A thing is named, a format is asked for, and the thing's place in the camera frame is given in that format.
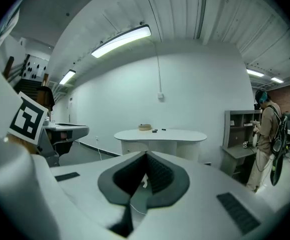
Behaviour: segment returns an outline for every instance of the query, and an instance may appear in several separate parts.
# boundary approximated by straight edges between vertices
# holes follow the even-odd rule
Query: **shelving unit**
[[[243,148],[243,142],[251,143],[253,139],[253,126],[244,126],[252,120],[260,121],[260,111],[225,111],[224,141],[221,146],[224,158],[220,170],[242,184],[248,181],[256,153],[255,147]]]

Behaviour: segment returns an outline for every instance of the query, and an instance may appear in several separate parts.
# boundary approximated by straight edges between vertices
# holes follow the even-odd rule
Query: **staircase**
[[[21,79],[14,89],[17,93],[23,92],[25,95],[27,95],[34,101],[37,101],[38,96],[37,88],[40,86],[41,82]]]

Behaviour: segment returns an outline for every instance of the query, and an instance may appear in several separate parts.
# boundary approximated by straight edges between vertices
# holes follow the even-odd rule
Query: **black strap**
[[[280,117],[279,117],[279,115],[278,115],[277,109],[276,109],[274,106],[272,106],[272,105],[268,105],[267,107],[268,107],[268,108],[271,108],[272,110],[274,110],[274,113],[275,113],[275,115],[277,116],[278,120],[281,121],[281,120],[280,120]]]

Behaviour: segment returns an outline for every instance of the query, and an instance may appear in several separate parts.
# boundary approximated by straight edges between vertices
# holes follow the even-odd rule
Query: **fluorescent light fixture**
[[[99,58],[102,55],[112,51],[113,49],[116,49],[120,46],[123,46],[127,43],[130,43],[134,40],[145,38],[151,36],[151,31],[149,28],[149,25],[143,25],[137,28],[134,28],[132,30],[129,30],[127,32],[124,32],[118,36],[115,36],[114,38],[108,40],[107,42],[103,43],[101,46],[96,48],[91,55]]]
[[[280,80],[280,79],[278,79],[278,78],[275,78],[275,77],[273,77],[272,80],[275,81],[275,82],[277,82],[277,83],[280,83],[280,84],[281,84],[282,82],[284,82],[284,81],[282,81],[282,80]]]
[[[64,76],[64,78],[62,78],[59,84],[64,85],[75,73],[76,71],[69,70],[68,73]]]
[[[253,71],[253,70],[250,70],[250,69],[246,69],[247,70],[247,73],[249,73],[250,75],[253,74],[254,76],[258,76],[258,77],[262,77],[264,74],[262,73],[259,73],[259,72],[256,72],[256,71]]]

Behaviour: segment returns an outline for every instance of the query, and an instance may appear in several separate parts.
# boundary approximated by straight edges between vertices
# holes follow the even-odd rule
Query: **ceiling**
[[[104,60],[150,41],[200,39],[203,44],[236,44],[246,67],[265,74],[251,76],[252,87],[266,90],[278,86],[272,77],[290,81],[290,24],[277,11],[271,0],[92,0],[62,33],[48,67],[55,82],[69,69],[79,78]],[[149,39],[98,59],[90,55],[100,41],[140,22],[150,25]]]
[[[54,47],[76,14],[90,0],[24,0],[13,36]]]

